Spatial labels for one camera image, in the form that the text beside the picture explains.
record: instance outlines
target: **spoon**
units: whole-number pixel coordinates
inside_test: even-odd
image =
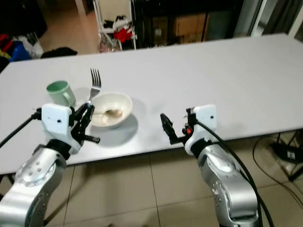
[[[107,117],[112,117],[112,118],[119,118],[122,116],[122,111],[121,110],[106,110],[104,113],[101,113],[101,112],[97,112],[97,113],[94,113],[94,114],[102,114],[102,115],[105,115]]]

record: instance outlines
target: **cardboard box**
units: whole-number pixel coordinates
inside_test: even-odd
[[[205,21],[205,13],[177,17],[174,25],[175,36],[202,33]]]
[[[203,41],[206,41],[206,39],[207,39],[208,22],[209,22],[209,16],[207,18],[207,22],[206,22],[206,26],[205,26],[205,33],[204,33]],[[202,32],[203,32],[203,30],[198,34],[190,34],[190,35],[182,36],[181,39],[180,39],[181,43],[182,44],[189,44],[189,43],[199,43],[199,42],[201,42]]]
[[[152,18],[152,33],[154,44],[166,44],[168,33],[168,18],[153,17]]]
[[[201,38],[202,38],[202,33],[185,35],[181,38],[181,43],[183,44],[198,43],[201,41]]]

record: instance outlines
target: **floor tile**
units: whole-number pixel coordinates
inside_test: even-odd
[[[0,183],[0,194],[5,195],[10,188],[11,188],[11,183],[9,182],[8,178],[4,176]]]
[[[157,209],[151,208],[105,218],[92,219],[64,225],[64,227],[159,227]]]
[[[63,173],[61,183],[57,189],[53,192],[47,206],[45,219],[48,220],[47,227],[63,225],[67,199],[71,187],[71,179],[74,167],[68,167]],[[11,188],[11,184],[8,179],[3,178],[0,184],[0,193],[5,194]]]
[[[269,146],[269,144],[273,141],[274,139],[272,138],[266,138],[262,139],[257,144],[255,149],[256,161],[270,176],[274,177],[280,182],[285,183],[288,181],[288,179],[285,173],[282,171],[281,166],[274,158],[273,152]],[[266,176],[253,161],[252,149],[255,142],[256,138],[229,141],[228,144],[245,164],[257,187],[274,185],[276,182]]]
[[[280,165],[273,158],[270,149],[262,141],[257,146],[256,158],[260,166],[281,182],[288,179]],[[274,185],[276,182],[267,177],[252,159],[251,139],[228,141],[248,168],[257,187]],[[151,156],[152,174],[157,203],[159,206],[177,202],[207,198],[211,196],[208,185],[203,181],[196,159],[187,155],[183,148],[163,151]]]
[[[44,11],[47,31],[40,38],[44,51],[70,47],[78,54],[98,53],[98,26],[95,12],[80,16],[74,2],[70,7]]]
[[[303,181],[298,182],[303,188]],[[259,189],[276,227],[301,226],[303,210],[280,185]],[[158,208],[161,227],[218,226],[213,198],[182,202]],[[263,213],[264,227],[268,227]]]
[[[158,210],[161,227],[219,226],[213,198],[161,206]]]
[[[212,196],[197,161],[183,148],[150,155],[158,206]]]
[[[65,224],[155,208],[148,156],[77,166]]]
[[[285,183],[284,185],[286,185],[291,190],[293,190],[293,192],[299,197],[299,199],[303,203],[303,180],[296,180],[293,183],[288,182],[288,183]]]
[[[303,209],[291,195],[280,185],[269,186],[258,190],[276,227],[301,226]],[[269,224],[263,214],[264,227]]]

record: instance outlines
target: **red cloth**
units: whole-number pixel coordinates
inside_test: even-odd
[[[130,40],[133,35],[131,29],[122,28],[118,32],[114,32],[114,38],[124,43],[126,40]]]
[[[8,35],[0,34],[0,49],[3,52],[7,52],[7,50],[13,45],[12,40]]]

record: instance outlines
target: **fork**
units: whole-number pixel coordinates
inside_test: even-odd
[[[90,90],[89,104],[93,97],[95,97],[101,91],[101,77],[99,70],[90,69],[92,86]]]

